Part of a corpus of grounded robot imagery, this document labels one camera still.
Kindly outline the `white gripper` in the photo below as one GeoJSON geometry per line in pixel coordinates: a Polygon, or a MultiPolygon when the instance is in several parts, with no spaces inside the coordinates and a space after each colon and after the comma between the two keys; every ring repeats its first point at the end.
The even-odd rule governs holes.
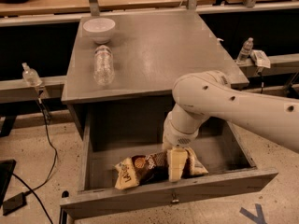
{"type": "Polygon", "coordinates": [[[164,121],[162,149],[167,151],[168,179],[178,182],[181,179],[188,153],[184,148],[197,137],[198,131],[183,133],[172,124],[172,113],[169,112],[164,121]]]}

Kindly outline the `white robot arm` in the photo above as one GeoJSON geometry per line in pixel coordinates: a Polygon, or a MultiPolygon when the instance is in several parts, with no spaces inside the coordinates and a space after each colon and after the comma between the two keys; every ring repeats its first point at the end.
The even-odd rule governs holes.
{"type": "Polygon", "coordinates": [[[182,149],[216,117],[299,152],[299,100],[236,91],[221,71],[191,73],[172,89],[175,106],[164,121],[163,148],[182,149]]]}

